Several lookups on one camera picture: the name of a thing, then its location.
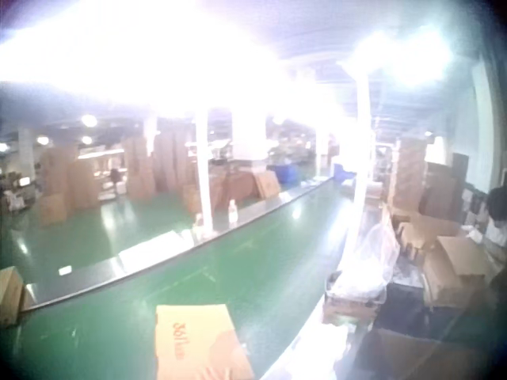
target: box flap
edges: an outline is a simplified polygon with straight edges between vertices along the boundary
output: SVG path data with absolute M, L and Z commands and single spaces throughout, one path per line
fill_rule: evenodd
M 459 232 L 459 223 L 421 214 L 414 214 L 410 225 L 412 232 L 409 243 L 417 249 L 430 248 L 438 236 L 456 236 Z
M 468 237 L 438 237 L 458 276 L 486 276 L 490 272 L 486 253 Z
M 225 305 L 157 306 L 157 379 L 194 379 L 206 371 L 231 380 L 254 373 L 236 336 Z

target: stack of boxes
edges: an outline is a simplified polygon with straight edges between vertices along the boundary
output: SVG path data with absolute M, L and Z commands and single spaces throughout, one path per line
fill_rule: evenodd
M 155 137 L 153 166 L 158 190 L 170 192 L 176 190 L 174 133 L 162 133 Z
M 468 156 L 462 154 L 452 155 L 452 166 L 429 163 L 421 213 L 460 222 L 467 169 Z
M 44 194 L 40 198 L 40 223 L 64 222 L 71 214 L 72 195 L 68 168 L 78 156 L 75 146 L 46 149 L 40 157 Z
M 417 211 L 424 191 L 426 141 L 404 138 L 393 151 L 387 202 L 392 207 Z
M 69 187 L 72 206 L 85 210 L 99 206 L 99 186 L 93 175 L 93 164 L 89 160 L 77 160 L 69 164 Z
M 150 199 L 155 194 L 155 182 L 146 139 L 131 137 L 122 141 L 122 146 L 128 171 L 128 196 L 134 200 Z
M 456 190 L 456 179 L 451 167 L 428 163 L 426 189 L 421 201 L 421 213 L 439 219 L 449 219 L 452 197 Z

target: green floor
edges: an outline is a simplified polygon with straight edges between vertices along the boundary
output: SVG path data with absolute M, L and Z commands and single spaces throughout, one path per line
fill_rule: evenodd
M 26 283 L 36 283 L 58 276 L 67 265 L 74 271 L 160 234 L 189 228 L 193 216 L 178 196 L 159 194 L 149 201 L 122 197 L 54 226 L 40 226 L 37 207 L 4 221 L 0 268 L 16 265 Z
M 29 378 L 154 378 L 155 307 L 226 303 L 260 376 L 322 296 L 349 209 L 334 184 L 325 184 L 149 272 L 24 316 L 0 331 L 2 356 Z

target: plastic wrap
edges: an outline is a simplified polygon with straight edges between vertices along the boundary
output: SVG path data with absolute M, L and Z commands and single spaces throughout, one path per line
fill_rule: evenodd
M 349 259 L 331 289 L 332 295 L 355 300 L 377 298 L 391 281 L 398 255 L 399 243 L 391 220 L 384 219 L 369 231 Z

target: green conveyor belt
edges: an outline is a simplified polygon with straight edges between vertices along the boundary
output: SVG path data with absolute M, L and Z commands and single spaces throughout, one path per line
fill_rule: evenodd
M 148 272 L 29 313 L 0 331 L 2 357 L 29 378 L 154 378 L 155 307 L 225 303 L 260 377 L 322 296 L 349 204 L 324 184 Z

